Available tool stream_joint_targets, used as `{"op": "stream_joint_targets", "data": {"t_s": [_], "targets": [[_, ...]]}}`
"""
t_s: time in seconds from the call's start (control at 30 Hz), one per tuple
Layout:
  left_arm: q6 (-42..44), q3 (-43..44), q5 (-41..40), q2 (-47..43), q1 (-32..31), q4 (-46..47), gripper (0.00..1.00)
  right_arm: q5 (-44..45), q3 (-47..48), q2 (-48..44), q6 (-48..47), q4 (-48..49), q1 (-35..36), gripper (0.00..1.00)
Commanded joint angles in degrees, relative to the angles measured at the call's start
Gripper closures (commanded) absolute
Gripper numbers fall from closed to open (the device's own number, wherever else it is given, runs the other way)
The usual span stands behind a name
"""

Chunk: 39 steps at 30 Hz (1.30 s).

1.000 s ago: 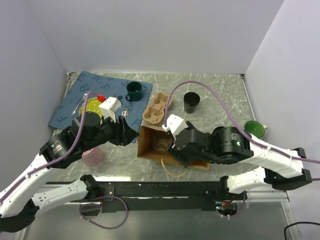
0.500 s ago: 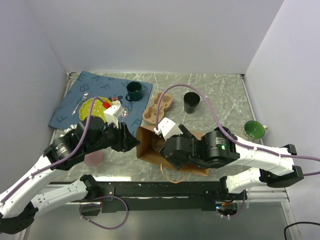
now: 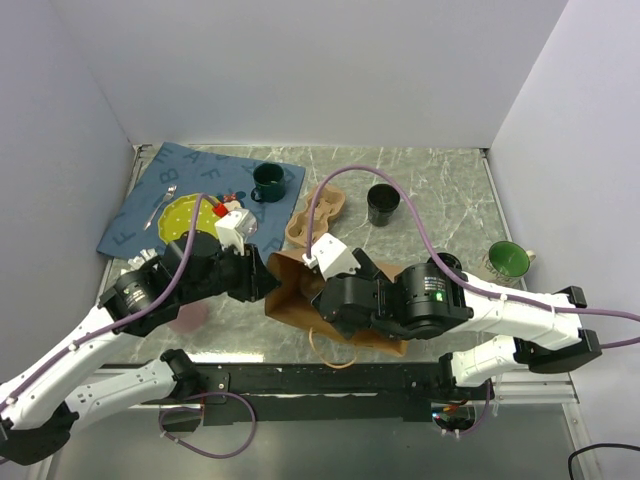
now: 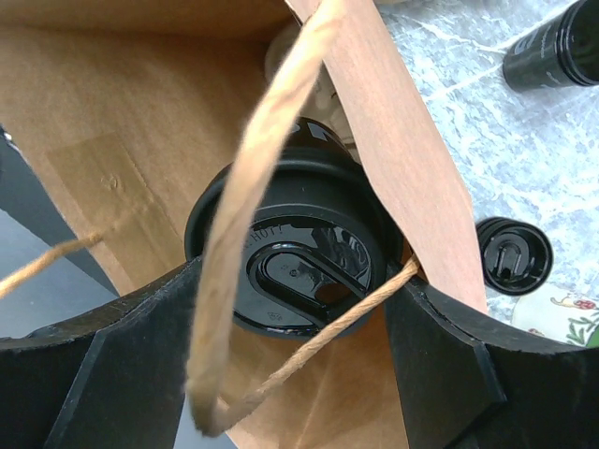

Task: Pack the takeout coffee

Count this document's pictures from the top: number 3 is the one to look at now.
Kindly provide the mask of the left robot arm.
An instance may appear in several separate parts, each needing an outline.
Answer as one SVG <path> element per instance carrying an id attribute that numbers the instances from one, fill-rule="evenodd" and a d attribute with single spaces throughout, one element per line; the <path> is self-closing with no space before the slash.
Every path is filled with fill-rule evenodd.
<path id="1" fill-rule="evenodd" d="M 201 374 L 181 349 L 106 381 L 87 380 L 112 354 L 175 320 L 186 305 L 221 294 L 256 302 L 280 284 L 253 244 L 223 248 L 205 232 L 171 242 L 120 276 L 54 349 L 2 384 L 2 462 L 40 462 L 72 433 L 130 406 L 185 402 L 203 392 Z"/>

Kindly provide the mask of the black cup stack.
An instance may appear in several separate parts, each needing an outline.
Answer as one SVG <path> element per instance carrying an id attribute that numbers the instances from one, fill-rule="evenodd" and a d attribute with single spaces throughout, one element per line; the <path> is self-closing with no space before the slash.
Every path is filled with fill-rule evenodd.
<path id="1" fill-rule="evenodd" d="M 389 184 L 376 184 L 367 192 L 368 220 L 376 227 L 389 224 L 400 203 L 398 191 Z"/>

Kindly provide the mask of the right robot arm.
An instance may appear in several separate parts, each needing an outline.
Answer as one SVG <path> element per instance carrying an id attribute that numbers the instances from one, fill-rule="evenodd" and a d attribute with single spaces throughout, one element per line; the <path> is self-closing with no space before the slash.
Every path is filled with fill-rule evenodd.
<path id="1" fill-rule="evenodd" d="M 574 371 L 602 354 L 597 334 L 583 327 L 574 297 L 524 295 L 462 271 L 441 253 L 389 278 L 360 249 L 323 248 L 304 259 L 324 287 L 311 303 L 342 337 L 371 331 L 394 341 L 445 333 L 486 332 L 492 339 L 440 357 L 439 391 L 460 398 L 520 365 L 538 374 Z"/>

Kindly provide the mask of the brown paper bag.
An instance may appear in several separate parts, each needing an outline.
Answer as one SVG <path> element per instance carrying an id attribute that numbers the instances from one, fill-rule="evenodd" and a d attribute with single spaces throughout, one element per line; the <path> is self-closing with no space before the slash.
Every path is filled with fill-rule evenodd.
<path id="1" fill-rule="evenodd" d="M 344 339 L 336 329 L 325 322 L 320 314 L 299 291 L 299 279 L 303 271 L 311 271 L 302 261 L 304 249 L 286 250 L 272 253 L 267 261 L 267 269 L 280 281 L 281 285 L 265 299 L 264 312 L 268 317 L 281 323 L 314 334 L 322 335 L 332 341 L 350 344 L 354 347 L 355 358 L 362 349 L 403 357 L 408 342 L 391 340 L 373 330 L 356 333 L 351 339 Z"/>

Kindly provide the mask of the brown pulp cup carrier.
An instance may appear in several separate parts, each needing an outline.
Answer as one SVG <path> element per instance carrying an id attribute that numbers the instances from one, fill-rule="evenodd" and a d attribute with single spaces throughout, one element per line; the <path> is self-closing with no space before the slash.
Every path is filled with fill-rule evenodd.
<path id="1" fill-rule="evenodd" d="M 311 271 L 303 271 L 299 279 L 299 291 L 301 295 L 311 301 L 325 286 L 325 280 L 321 275 Z"/>

